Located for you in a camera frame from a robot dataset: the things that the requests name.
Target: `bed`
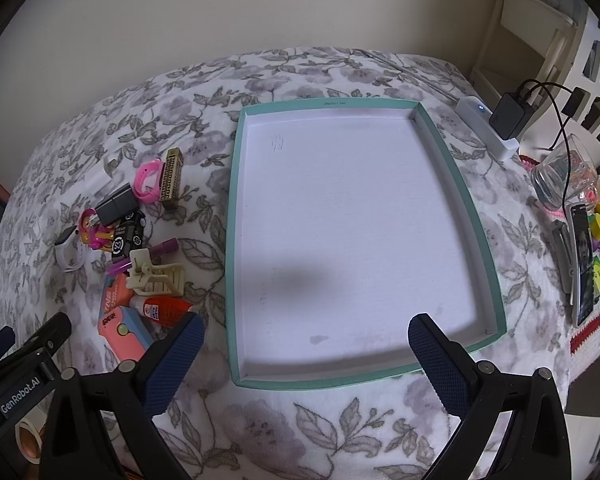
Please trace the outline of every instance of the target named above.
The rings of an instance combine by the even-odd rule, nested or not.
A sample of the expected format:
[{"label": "bed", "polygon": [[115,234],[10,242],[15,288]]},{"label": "bed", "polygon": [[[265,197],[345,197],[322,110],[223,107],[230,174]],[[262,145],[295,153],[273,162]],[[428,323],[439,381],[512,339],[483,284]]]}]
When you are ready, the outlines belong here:
[{"label": "bed", "polygon": [[[104,191],[111,191],[177,146],[184,155],[180,205],[145,207],[144,231],[148,244],[179,238],[185,298],[207,323],[205,345],[174,401],[154,418],[176,457],[202,479],[419,478],[458,424],[422,373],[331,390],[239,388],[229,376],[224,312],[226,209],[241,108],[323,96],[410,99],[426,108],[458,164],[498,271],[508,333],[474,359],[518,374],[548,367],[565,403],[571,328],[548,245],[549,219],[526,169],[517,156],[493,160],[455,115],[449,95],[475,95],[456,67],[373,54],[404,70],[348,48],[250,52],[158,75],[61,124],[34,150],[0,225],[0,328],[13,327],[19,344],[65,312],[73,333],[56,354],[59,368],[91,374],[116,367],[96,329],[108,255],[89,251],[84,267],[64,273],[53,243],[96,203],[81,186],[94,164],[105,159],[112,182]],[[133,468],[115,420],[104,417],[122,462]],[[501,418],[476,475],[486,472],[505,427]]]}]

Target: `beige wall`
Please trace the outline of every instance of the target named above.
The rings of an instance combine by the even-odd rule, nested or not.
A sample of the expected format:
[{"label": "beige wall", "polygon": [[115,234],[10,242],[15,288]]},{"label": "beige wall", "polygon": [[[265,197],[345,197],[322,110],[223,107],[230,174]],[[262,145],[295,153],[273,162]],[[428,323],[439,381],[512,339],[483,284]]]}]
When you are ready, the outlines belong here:
[{"label": "beige wall", "polygon": [[107,95],[171,68],[261,48],[426,54],[467,74],[494,0],[27,0],[0,38],[0,182]]}]

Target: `black cable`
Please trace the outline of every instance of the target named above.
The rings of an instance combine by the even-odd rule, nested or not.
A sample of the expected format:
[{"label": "black cable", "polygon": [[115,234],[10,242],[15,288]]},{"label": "black cable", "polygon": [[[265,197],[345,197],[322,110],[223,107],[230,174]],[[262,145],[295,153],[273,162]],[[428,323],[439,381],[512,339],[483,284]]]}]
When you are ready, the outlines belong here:
[{"label": "black cable", "polygon": [[567,200],[567,190],[569,189],[569,180],[571,179],[571,152],[569,151],[569,141],[567,140],[567,133],[564,131],[564,126],[561,129],[562,136],[564,137],[564,147],[567,149],[567,178],[564,181],[564,191],[562,192],[562,213],[564,219],[567,219],[567,209],[564,203]]},{"label": "black cable", "polygon": [[520,85],[518,86],[518,89],[516,90],[516,95],[520,95],[520,92],[522,91],[522,88],[524,87],[524,85],[526,85],[527,83],[532,83],[532,82],[536,83],[536,85],[533,86],[533,88],[527,93],[527,97],[525,98],[525,100],[528,98],[529,94],[535,88],[542,87],[544,89],[544,91],[546,92],[546,94],[548,95],[549,99],[551,99],[552,104],[554,105],[555,114],[558,117],[558,124],[560,124],[560,130],[558,130],[558,134],[555,136],[554,143],[551,145],[551,147],[545,148],[546,150],[548,150],[550,152],[551,150],[554,149],[555,145],[558,143],[558,140],[560,139],[560,134],[563,132],[564,127],[566,126],[569,119],[571,119],[571,116],[568,116],[567,120],[564,121],[564,123],[562,122],[562,115],[560,114],[560,110],[558,109],[558,104],[555,102],[554,95],[551,92],[549,92],[545,86],[557,86],[557,87],[560,87],[560,88],[566,90],[569,93],[573,93],[573,91],[569,90],[565,86],[558,85],[558,83],[552,83],[550,81],[542,83],[542,82],[538,81],[538,79],[530,78],[530,79],[525,79],[522,83],[520,83]]},{"label": "black cable", "polygon": [[525,85],[527,83],[539,83],[538,79],[525,79],[522,83],[520,83],[518,85],[518,88],[516,88],[516,97],[520,97],[520,92],[522,92],[522,89],[525,87]]},{"label": "black cable", "polygon": [[536,84],[535,86],[532,86],[532,87],[529,89],[529,91],[526,93],[526,96],[525,96],[525,101],[526,101],[527,99],[529,99],[529,96],[530,96],[530,95],[533,93],[533,91],[534,91],[536,88],[538,88],[538,87],[543,87],[543,88],[544,88],[544,86],[555,86],[556,88],[560,88],[561,90],[566,90],[567,92],[569,92],[569,94],[573,94],[573,90],[571,90],[570,88],[567,88],[566,86],[562,86],[562,85],[560,85],[560,84],[558,84],[558,83],[553,83],[553,82],[551,82],[551,81],[545,81],[544,83],[541,83],[541,82],[539,82],[539,81],[536,81],[536,82],[537,82],[538,84]]},{"label": "black cable", "polygon": [[558,108],[557,103],[555,102],[554,95],[547,89],[548,86],[558,86],[560,88],[564,88],[565,90],[568,90],[569,92],[571,92],[571,90],[569,90],[566,87],[563,87],[562,85],[558,85],[557,83],[551,83],[551,82],[547,82],[547,83],[537,82],[536,85],[533,87],[533,88],[542,88],[542,90],[544,90],[544,92],[547,94],[549,99],[551,99],[551,102],[554,105],[555,114],[558,117],[558,124],[560,124],[560,131],[558,131],[558,136],[554,140],[554,143],[552,144],[550,150],[552,150],[554,148],[554,146],[556,145],[558,139],[560,138],[560,134],[562,134],[562,136],[564,137],[564,147],[567,150],[567,175],[566,175],[566,180],[564,183],[564,190],[562,192],[562,213],[564,214],[564,219],[566,220],[567,219],[567,210],[566,210],[565,202],[567,200],[567,190],[569,189],[569,180],[571,178],[571,152],[569,150],[569,141],[567,140],[567,133],[564,131],[564,126],[565,126],[566,122],[564,122],[564,123],[562,122],[560,110]]}]

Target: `pink watch strap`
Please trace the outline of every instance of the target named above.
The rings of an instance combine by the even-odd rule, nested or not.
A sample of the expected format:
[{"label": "pink watch strap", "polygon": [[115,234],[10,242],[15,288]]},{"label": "pink watch strap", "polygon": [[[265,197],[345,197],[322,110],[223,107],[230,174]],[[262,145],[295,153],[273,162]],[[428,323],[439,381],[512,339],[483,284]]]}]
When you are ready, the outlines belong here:
[{"label": "pink watch strap", "polygon": [[[151,162],[143,164],[136,173],[134,179],[134,195],[146,204],[157,202],[160,199],[160,178],[164,163],[159,158],[154,158]],[[158,174],[153,188],[149,191],[144,191],[144,181],[152,174]]]}]

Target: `blue textured gripper pad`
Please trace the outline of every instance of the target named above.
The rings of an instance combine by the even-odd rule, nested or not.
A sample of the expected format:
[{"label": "blue textured gripper pad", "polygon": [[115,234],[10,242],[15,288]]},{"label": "blue textured gripper pad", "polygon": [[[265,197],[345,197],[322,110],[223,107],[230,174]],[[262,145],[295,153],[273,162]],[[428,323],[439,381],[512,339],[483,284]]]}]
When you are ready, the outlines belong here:
[{"label": "blue textured gripper pad", "polygon": [[409,346],[450,415],[465,418],[471,407],[469,384],[445,349],[417,316],[409,323]]},{"label": "blue textured gripper pad", "polygon": [[202,316],[193,316],[146,380],[144,412],[148,416],[167,410],[204,340],[204,320]]}]

